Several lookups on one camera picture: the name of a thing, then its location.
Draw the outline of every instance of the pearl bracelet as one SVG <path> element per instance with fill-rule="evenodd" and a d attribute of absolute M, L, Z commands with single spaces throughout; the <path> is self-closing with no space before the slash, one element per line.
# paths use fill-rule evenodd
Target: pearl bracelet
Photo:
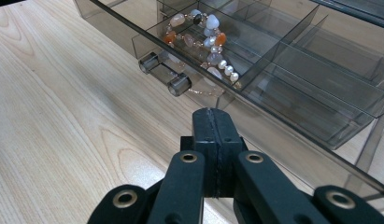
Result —
<path fill-rule="evenodd" d="M 194 24 L 205 28 L 204 35 L 206 36 L 206 40 L 204 43 L 194 41 L 194 37 L 189 34 L 181 35 L 173 31 L 173 27 L 180 26 L 185 20 L 192 20 Z M 217 65 L 219 69 L 224 69 L 224 74 L 230 77 L 230 80 L 235 83 L 237 82 L 239 75 L 230 64 L 227 64 L 227 62 L 223 60 L 223 56 L 221 55 L 221 52 L 223 51 L 222 45 L 226 42 L 226 35 L 219 30 L 219 25 L 220 22 L 215 15 L 211 14 L 207 16 L 206 13 L 201 13 L 197 9 L 192 10 L 190 14 L 186 15 L 178 13 L 166 26 L 164 42 L 172 48 L 174 47 L 175 40 L 183 40 L 188 47 L 201 48 L 204 46 L 210 50 L 210 54 L 206 58 L 206 63 L 202 63 L 201 66 L 207 69 L 212 75 L 222 79 L 220 71 L 214 67 Z M 173 60 L 175 57 L 171 56 L 169 58 L 175 63 L 179 61 L 178 59 Z"/>

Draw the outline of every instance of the metal rivet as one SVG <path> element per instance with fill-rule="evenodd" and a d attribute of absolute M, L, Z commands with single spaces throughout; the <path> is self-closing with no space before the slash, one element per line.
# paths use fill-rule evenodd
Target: metal rivet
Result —
<path fill-rule="evenodd" d="M 184 162 L 195 162 L 197 161 L 197 156 L 193 154 L 184 154 L 180 157 Z"/>
<path fill-rule="evenodd" d="M 125 196 L 127 199 L 123 202 L 121 197 Z M 125 189 L 120 191 L 113 197 L 113 204 L 118 208 L 126 208 L 136 203 L 138 196 L 135 191 L 131 189 Z"/>
<path fill-rule="evenodd" d="M 330 190 L 326 192 L 326 199 L 337 207 L 344 209 L 353 209 L 355 207 L 355 202 L 349 196 L 338 191 Z"/>
<path fill-rule="evenodd" d="M 247 161 L 254 163 L 260 163 L 263 161 L 263 157 L 259 156 L 258 154 L 248 154 L 246 158 Z"/>

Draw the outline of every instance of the bracelet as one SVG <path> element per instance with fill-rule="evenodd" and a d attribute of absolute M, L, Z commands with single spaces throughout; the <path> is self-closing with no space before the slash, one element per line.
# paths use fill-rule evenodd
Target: bracelet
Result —
<path fill-rule="evenodd" d="M 192 20 L 194 24 L 205 28 L 204 35 L 206 36 L 206 40 L 204 40 L 204 43 L 195 41 L 194 37 L 189 34 L 177 34 L 172 29 L 173 27 L 183 24 L 185 20 Z M 219 30 L 219 25 L 220 22 L 215 15 L 211 14 L 207 16 L 206 13 L 201 13 L 197 9 L 192 10 L 190 14 L 186 15 L 178 13 L 170 20 L 169 24 L 166 26 L 164 42 L 171 48 L 174 47 L 175 40 L 183 40 L 188 47 L 206 47 L 210 50 L 210 53 L 206 58 L 206 63 L 202 63 L 201 66 L 207 69 L 207 71 L 214 76 L 222 79 L 220 71 L 214 67 L 217 65 L 218 68 L 223 69 L 224 74 L 228 76 L 233 83 L 235 83 L 237 82 L 239 75 L 237 72 L 235 72 L 234 68 L 227 63 L 227 61 L 223 60 L 223 56 L 221 55 L 221 52 L 223 51 L 222 45 L 226 42 L 226 34 Z M 174 63 L 179 62 L 179 59 L 173 55 L 169 55 L 169 58 Z"/>

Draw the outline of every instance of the transparent drawer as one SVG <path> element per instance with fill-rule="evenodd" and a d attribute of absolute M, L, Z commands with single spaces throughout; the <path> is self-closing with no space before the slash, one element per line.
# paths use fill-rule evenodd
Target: transparent drawer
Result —
<path fill-rule="evenodd" d="M 327 8 L 280 0 L 75 2 L 86 21 L 139 60 L 142 71 L 174 95 L 186 92 L 201 106 L 227 111 L 250 143 L 305 185 L 351 189 L 384 211 L 384 179 L 372 174 L 372 164 L 382 161 L 360 160 L 384 155 L 380 138 L 373 151 L 363 152 L 366 138 L 384 134 L 384 52 L 326 29 Z M 206 64 L 211 52 L 202 46 L 204 27 L 187 19 L 168 25 L 194 9 L 219 19 L 226 34 L 220 55 L 237 80 Z M 170 32 L 179 39 L 168 42 Z M 362 146 L 352 148 L 357 140 Z M 348 153 L 356 156 L 343 159 Z"/>

